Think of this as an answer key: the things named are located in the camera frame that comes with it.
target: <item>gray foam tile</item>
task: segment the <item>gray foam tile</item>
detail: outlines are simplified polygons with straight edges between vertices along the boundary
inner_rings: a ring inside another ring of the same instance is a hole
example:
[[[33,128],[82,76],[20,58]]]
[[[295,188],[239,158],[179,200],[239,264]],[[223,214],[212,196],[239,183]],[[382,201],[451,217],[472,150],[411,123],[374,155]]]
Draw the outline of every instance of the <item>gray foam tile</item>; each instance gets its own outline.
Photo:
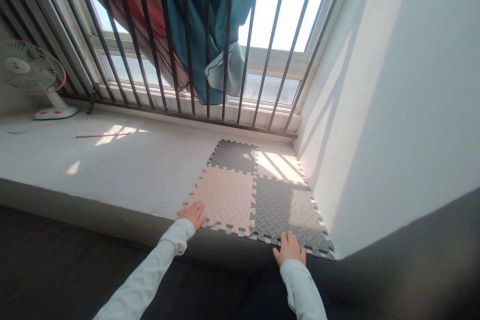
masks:
[[[222,139],[218,142],[207,164],[227,170],[253,173],[257,146]]]
[[[327,229],[320,224],[320,215],[312,203],[309,189],[300,184],[292,184],[275,179],[258,177],[256,179],[255,220],[252,233],[258,233],[258,240],[280,245],[282,231],[291,230],[303,247],[311,248],[317,257],[334,259],[334,245],[325,237]]]

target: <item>glass pane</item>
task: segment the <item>glass pane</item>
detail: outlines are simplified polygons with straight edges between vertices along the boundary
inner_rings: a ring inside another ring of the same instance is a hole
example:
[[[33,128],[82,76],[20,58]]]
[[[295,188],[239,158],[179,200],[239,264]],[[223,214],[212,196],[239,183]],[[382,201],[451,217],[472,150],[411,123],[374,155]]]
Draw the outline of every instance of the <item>glass pane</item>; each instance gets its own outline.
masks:
[[[114,30],[112,29],[112,26],[110,25],[110,19],[109,15],[107,13],[107,10],[102,6],[101,3],[99,3],[98,0],[90,0],[91,4],[93,5],[95,12],[96,12],[96,18],[98,20],[98,23],[100,24],[100,28],[103,31],[110,31],[113,32]],[[126,33],[128,34],[129,32],[125,30],[118,22],[117,20],[115,21],[115,26],[116,29],[119,33]]]
[[[111,79],[115,79],[112,70],[110,69],[107,56],[105,54],[101,54],[103,58],[103,62],[105,63],[106,68],[108,69],[108,75]],[[118,74],[118,78],[120,80],[129,81],[129,76],[127,74],[127,69],[125,69],[124,61],[120,55],[112,55],[111,60],[113,65],[115,66],[116,73]],[[131,76],[133,81],[136,83],[144,83],[144,78],[142,77],[142,72],[140,71],[139,61],[136,57],[127,57],[126,62],[128,63],[128,67],[130,68]],[[155,70],[155,66],[148,60],[142,59],[143,68],[145,69],[145,76],[146,81],[152,85],[158,85],[159,81],[157,80],[157,71]],[[168,82],[162,77],[161,83],[164,87],[169,87],[170,85]]]
[[[275,103],[280,89],[281,77],[266,76],[261,92],[261,100],[264,102]],[[245,83],[243,97],[257,101],[259,98],[260,83],[262,76],[257,74],[248,74]],[[300,81],[295,79],[285,79],[283,89],[281,90],[279,104],[292,105],[299,88]]]
[[[256,0],[255,19],[253,19],[253,30],[251,33],[252,47],[264,49],[269,47],[277,2],[278,0]],[[321,0],[308,1],[300,33],[295,45],[296,52],[305,51],[310,32],[315,24],[320,2]],[[290,50],[303,3],[304,0],[282,0],[272,49]],[[250,13],[248,14],[245,24],[238,29],[238,42],[243,46],[247,45],[250,27]]]
[[[295,45],[296,52],[304,52],[307,49],[310,33],[313,30],[317,16],[319,14],[319,7],[322,0],[309,0],[306,6],[305,16],[301,23],[300,33]]]

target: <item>metal window bars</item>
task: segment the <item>metal window bars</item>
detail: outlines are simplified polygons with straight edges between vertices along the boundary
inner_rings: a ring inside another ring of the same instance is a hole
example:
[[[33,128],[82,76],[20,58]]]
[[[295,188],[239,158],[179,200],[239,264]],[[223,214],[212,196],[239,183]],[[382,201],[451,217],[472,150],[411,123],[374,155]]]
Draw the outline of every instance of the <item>metal window bars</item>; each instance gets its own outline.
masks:
[[[103,2],[103,5],[105,7],[105,10],[107,12],[108,19],[109,19],[111,28],[113,30],[113,34],[114,34],[114,37],[115,37],[117,47],[118,47],[119,52],[120,52],[122,62],[125,66],[128,81],[129,81],[129,84],[131,86],[131,92],[133,92],[134,104],[129,103],[126,92],[129,92],[130,90],[128,90],[128,89],[125,90],[124,87],[122,86],[122,81],[120,80],[119,75],[117,73],[117,70],[115,68],[115,65],[113,63],[113,60],[112,60],[112,57],[111,57],[111,54],[110,54],[110,51],[109,51],[109,47],[108,47],[107,42],[106,42],[106,40],[103,36],[101,26],[99,24],[99,21],[97,19],[96,13],[95,13],[95,9],[93,8],[90,0],[83,0],[83,1],[86,4],[86,8],[87,8],[88,13],[91,17],[91,20],[93,22],[95,32],[98,36],[101,47],[102,47],[102,49],[105,53],[105,57],[108,61],[108,65],[110,66],[111,71],[113,73],[114,80],[116,82],[119,93],[121,95],[121,101],[120,101],[120,99],[115,98],[114,93],[112,91],[112,88],[109,85],[109,81],[108,81],[107,77],[105,76],[104,72],[102,71],[102,67],[101,67],[101,65],[99,63],[99,59],[98,59],[98,57],[95,53],[95,49],[94,49],[94,47],[92,45],[92,42],[91,42],[91,39],[88,35],[86,26],[85,26],[85,24],[83,24],[83,22],[81,20],[79,10],[76,8],[74,0],[67,0],[67,3],[68,3],[68,5],[69,5],[69,7],[70,7],[70,9],[73,13],[73,17],[74,17],[74,19],[75,19],[75,21],[78,25],[78,28],[80,29],[80,32],[82,34],[82,38],[86,42],[87,49],[92,55],[92,58],[94,60],[95,66],[96,66],[96,69],[100,73],[100,77],[101,77],[101,81],[102,81],[101,85],[105,87],[106,92],[108,93],[109,101],[102,97],[102,94],[100,92],[100,84],[98,84],[97,82],[94,81],[91,70],[88,68],[88,66],[85,62],[85,59],[82,58],[79,46],[78,46],[78,44],[76,44],[75,39],[72,36],[71,31],[68,29],[68,25],[67,25],[67,22],[66,22],[65,18],[60,13],[60,9],[59,9],[58,4],[56,3],[55,0],[50,0],[50,1],[53,3],[55,11],[58,13],[58,15],[61,19],[61,23],[62,23],[63,27],[66,29],[66,32],[68,33],[68,38],[73,43],[73,46],[75,48],[75,53],[80,57],[80,62],[82,64],[82,66],[84,67],[85,73],[87,74],[87,80],[88,81],[86,81],[86,79],[83,79],[81,74],[79,74],[79,73],[75,73],[75,76],[79,80],[81,80],[80,86],[83,89],[83,92],[85,93],[85,95],[87,97],[90,96],[90,92],[89,92],[88,88],[90,88],[90,89],[93,88],[94,91],[92,91],[92,94],[93,94],[94,97],[96,97],[96,99],[94,99],[95,102],[97,102],[99,104],[104,104],[104,105],[111,105],[111,106],[117,106],[117,107],[121,107],[121,108],[140,110],[140,111],[154,113],[154,114],[161,114],[161,115],[177,117],[177,118],[182,118],[182,119],[195,120],[195,121],[200,121],[200,122],[209,123],[209,124],[223,125],[223,126],[233,127],[233,128],[237,128],[237,129],[251,130],[251,131],[256,131],[256,132],[261,132],[261,133],[266,133],[266,134],[281,135],[281,136],[289,137],[289,138],[296,138],[297,137],[296,134],[288,132],[289,125],[290,125],[292,117],[295,113],[296,107],[299,103],[299,100],[302,96],[302,91],[305,87],[305,83],[306,83],[307,78],[310,74],[310,70],[312,68],[314,59],[317,55],[320,44],[321,44],[322,39],[325,35],[325,30],[327,28],[327,25],[328,25],[328,23],[330,21],[330,18],[332,16],[333,9],[334,9],[335,4],[337,2],[337,0],[332,0],[329,4],[329,8],[328,8],[326,18],[325,18],[325,20],[322,24],[319,37],[316,41],[314,50],[311,54],[311,57],[310,57],[310,60],[308,62],[308,66],[307,66],[306,72],[304,74],[304,77],[303,77],[303,79],[301,80],[301,82],[298,86],[298,90],[297,90],[296,95],[294,97],[294,101],[293,101],[293,104],[291,106],[290,113],[289,113],[288,118],[286,120],[286,124],[283,128],[283,131],[274,131],[274,130],[271,130],[272,129],[272,124],[273,124],[274,117],[275,117],[275,114],[276,114],[277,109],[278,109],[282,89],[284,87],[284,83],[285,83],[285,80],[286,80],[286,77],[287,77],[287,74],[288,74],[288,71],[289,71],[289,66],[290,66],[290,63],[291,63],[291,60],[292,60],[295,45],[296,45],[296,42],[297,42],[297,39],[298,39],[298,36],[299,36],[299,32],[300,32],[300,29],[301,29],[301,26],[302,26],[303,18],[304,18],[307,6],[309,4],[309,0],[304,0],[304,2],[303,2],[303,6],[302,6],[302,9],[301,9],[301,13],[300,13],[300,16],[299,16],[299,19],[298,19],[295,34],[294,34],[293,41],[292,41],[292,44],[291,44],[290,52],[289,52],[289,55],[288,55],[288,60],[286,61],[286,64],[285,64],[284,73],[283,73],[283,76],[281,78],[280,86],[279,86],[279,89],[278,89],[278,93],[277,93],[277,96],[276,96],[274,106],[273,106],[271,114],[270,114],[270,120],[269,120],[267,128],[256,127],[256,122],[257,122],[257,115],[258,115],[259,108],[260,108],[260,103],[261,103],[262,91],[263,91],[263,88],[264,88],[265,78],[266,78],[266,75],[267,75],[268,64],[269,64],[270,54],[271,54],[271,51],[272,51],[276,26],[277,26],[277,22],[278,22],[278,18],[279,18],[280,8],[281,8],[281,5],[282,5],[282,0],[277,0],[277,6],[276,6],[276,11],[275,11],[272,31],[271,31],[271,35],[270,35],[270,41],[269,41],[269,45],[268,45],[268,50],[266,52],[265,65],[264,65],[263,73],[262,73],[262,76],[261,76],[258,99],[256,101],[256,107],[255,107],[255,111],[254,111],[254,114],[253,114],[253,121],[252,121],[251,125],[248,125],[248,124],[247,125],[241,125],[240,124],[240,122],[241,122],[240,121],[241,120],[240,116],[241,116],[241,111],[242,111],[242,103],[244,101],[244,90],[245,90],[246,78],[247,78],[247,73],[248,73],[248,59],[249,59],[250,45],[251,45],[251,40],[252,40],[252,29],[253,29],[254,16],[255,16],[255,3],[252,4],[251,14],[250,14],[250,24],[249,24],[249,30],[248,30],[247,46],[246,46],[246,51],[245,51],[245,64],[244,64],[244,67],[243,67],[243,73],[242,73],[242,77],[241,77],[242,80],[241,80],[241,88],[240,88],[239,105],[238,105],[238,109],[237,109],[237,119],[236,119],[236,122],[227,122],[225,120],[226,107],[227,107],[227,101],[226,101],[227,96],[226,96],[225,91],[223,92],[223,96],[222,96],[221,120],[211,118],[211,106],[209,105],[209,103],[210,103],[210,87],[209,87],[208,82],[206,82],[206,97],[207,97],[206,118],[196,115],[195,98],[194,98],[194,82],[193,82],[193,75],[192,75],[192,49],[191,49],[191,39],[190,39],[191,34],[190,34],[190,26],[189,26],[189,8],[188,8],[188,3],[187,3],[188,0],[183,0],[183,15],[184,15],[186,48],[187,48],[187,55],[188,55],[188,63],[187,63],[186,69],[187,69],[188,76],[189,76],[188,88],[189,88],[189,91],[190,91],[191,115],[182,113],[182,109],[181,109],[181,101],[180,101],[180,94],[179,94],[180,89],[179,89],[179,84],[178,84],[178,79],[177,79],[177,68],[176,68],[176,61],[175,61],[175,56],[174,56],[174,51],[173,51],[174,44],[173,44],[172,34],[171,34],[171,26],[170,26],[170,20],[169,20],[169,9],[168,9],[167,0],[161,0],[161,3],[162,3],[162,8],[163,8],[163,14],[164,14],[164,17],[165,17],[164,20],[165,20],[165,30],[166,30],[166,33],[167,33],[168,50],[169,50],[169,55],[170,55],[170,68],[171,68],[171,74],[172,74],[172,79],[173,79],[173,84],[174,84],[174,93],[175,93],[175,99],[176,99],[176,105],[177,105],[177,111],[176,112],[173,112],[173,111],[169,110],[168,107],[167,107],[168,103],[167,103],[164,87],[163,87],[163,84],[162,84],[160,65],[159,65],[159,60],[158,60],[156,44],[155,44],[155,41],[154,41],[152,24],[151,24],[151,20],[150,20],[150,14],[149,14],[147,0],[140,0],[140,2],[141,2],[141,6],[142,6],[143,15],[144,15],[144,18],[145,18],[145,25],[146,25],[146,30],[147,30],[147,33],[148,33],[148,40],[149,40],[149,43],[150,43],[150,48],[151,48],[153,62],[154,62],[153,65],[155,67],[156,76],[157,76],[157,79],[158,79],[158,87],[159,87],[159,90],[160,90],[161,102],[162,102],[162,107],[161,108],[156,108],[154,100],[153,100],[154,97],[153,97],[152,91],[151,91],[151,84],[149,84],[149,82],[147,81],[147,76],[146,76],[146,72],[145,72],[145,69],[144,69],[143,61],[142,61],[142,55],[141,55],[139,45],[138,45],[138,42],[137,42],[137,39],[136,39],[136,35],[135,35],[135,31],[134,31],[134,24],[133,24],[132,17],[131,17],[130,12],[129,12],[129,6],[128,6],[127,0],[121,0],[121,4],[123,6],[123,10],[124,10],[125,17],[126,17],[126,22],[128,24],[128,30],[129,30],[129,33],[130,33],[130,36],[131,36],[131,39],[132,39],[132,42],[133,42],[134,51],[135,51],[135,54],[136,54],[136,57],[137,57],[137,60],[138,60],[139,69],[140,69],[140,73],[141,73],[141,79],[134,79],[133,78],[133,75],[131,73],[131,70],[130,70],[130,67],[129,67],[129,64],[128,64],[128,61],[127,61],[127,57],[126,57],[126,54],[125,54],[125,51],[124,51],[124,47],[122,45],[122,40],[121,40],[121,37],[119,35],[119,31],[118,31],[118,29],[116,27],[116,24],[115,24],[114,15],[113,15],[112,9],[110,7],[109,0],[102,0],[102,2]],[[228,75],[229,75],[228,74],[228,61],[229,61],[229,57],[228,57],[229,51],[228,51],[228,49],[229,49],[229,45],[230,45],[230,27],[231,27],[230,23],[231,23],[231,15],[232,15],[232,0],[227,0],[227,1],[228,1],[228,3],[227,3],[227,23],[225,24],[226,39],[225,39],[225,51],[224,51],[225,57],[224,57],[224,74],[223,74],[223,88],[224,89],[226,89],[226,87],[227,87]],[[5,4],[5,3],[8,4],[9,0],[0,1],[0,6],[2,4]],[[324,3],[324,0],[321,1],[320,7],[323,6],[323,3]],[[24,7],[25,7],[27,13],[29,13],[30,10],[28,9],[28,7],[26,5],[24,5]],[[15,9],[11,9],[11,8],[6,9],[6,11],[10,11],[10,10],[15,11]],[[2,19],[6,20],[7,26],[12,25],[11,21],[9,21],[7,16],[4,15],[4,11],[2,11],[1,14],[2,14]],[[29,33],[28,29],[23,29],[23,28],[19,28],[19,31],[15,31],[15,33],[17,33],[17,34],[19,34],[20,32],[22,32],[23,34],[28,34]],[[209,41],[209,39],[210,39],[210,1],[205,0],[205,40],[206,40],[205,66],[207,66],[209,64],[210,60],[211,60],[210,59],[210,41]],[[47,46],[48,46],[49,45],[48,39],[44,38],[43,40],[47,43]],[[138,91],[137,91],[137,87],[135,85],[136,82],[139,83],[140,81],[143,82],[143,85],[144,85],[144,88],[145,88],[145,91],[146,91],[146,94],[147,94],[148,103],[149,103],[148,107],[142,105],[141,100],[139,98]],[[77,89],[75,88],[73,83],[70,84],[70,82],[69,82],[69,85],[70,85],[70,88],[71,88],[73,93],[63,93],[62,94],[63,96],[69,97],[69,98],[74,98],[74,99],[82,99],[82,100],[85,99],[82,95],[79,94],[79,92],[77,91]]]

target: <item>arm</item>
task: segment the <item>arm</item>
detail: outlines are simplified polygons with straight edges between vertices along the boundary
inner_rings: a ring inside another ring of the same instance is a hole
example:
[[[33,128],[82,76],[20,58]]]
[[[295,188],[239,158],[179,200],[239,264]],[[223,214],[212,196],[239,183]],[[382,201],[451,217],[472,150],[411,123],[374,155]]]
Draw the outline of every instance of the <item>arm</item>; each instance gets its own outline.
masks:
[[[180,217],[161,237],[158,245],[131,273],[110,300],[96,314],[94,320],[140,319],[152,302],[160,281],[175,255],[183,255],[189,240],[206,220],[200,217],[205,206],[193,203],[180,212]]]
[[[273,255],[280,267],[280,275],[288,293],[288,306],[299,320],[327,320],[324,304],[310,272],[305,266],[307,252],[300,252],[299,242],[291,231],[288,240],[281,233],[280,252],[274,248]]]
[[[280,274],[288,293],[288,306],[299,320],[327,320],[324,304],[307,267],[295,259],[280,267]]]

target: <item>sky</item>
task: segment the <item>sky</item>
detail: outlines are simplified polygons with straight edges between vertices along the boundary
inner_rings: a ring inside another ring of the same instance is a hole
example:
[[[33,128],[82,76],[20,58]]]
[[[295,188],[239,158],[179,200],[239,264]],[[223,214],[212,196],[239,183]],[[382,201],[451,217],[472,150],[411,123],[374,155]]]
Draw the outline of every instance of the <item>sky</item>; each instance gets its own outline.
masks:
[[[298,40],[295,45],[296,52],[305,51],[320,2],[321,0],[309,0],[308,2]],[[255,17],[253,19],[253,30],[251,35],[252,47],[269,47],[277,3],[278,0],[256,0]],[[282,0],[275,36],[273,38],[273,49],[290,50],[303,4],[304,0]],[[93,0],[93,5],[97,11],[102,29],[105,31],[112,31],[106,10],[97,0]],[[116,23],[116,27],[119,32],[127,33],[127,30],[121,27],[118,23]],[[241,26],[238,30],[238,42],[240,45],[247,45],[249,27],[250,14],[248,15],[245,25]]]

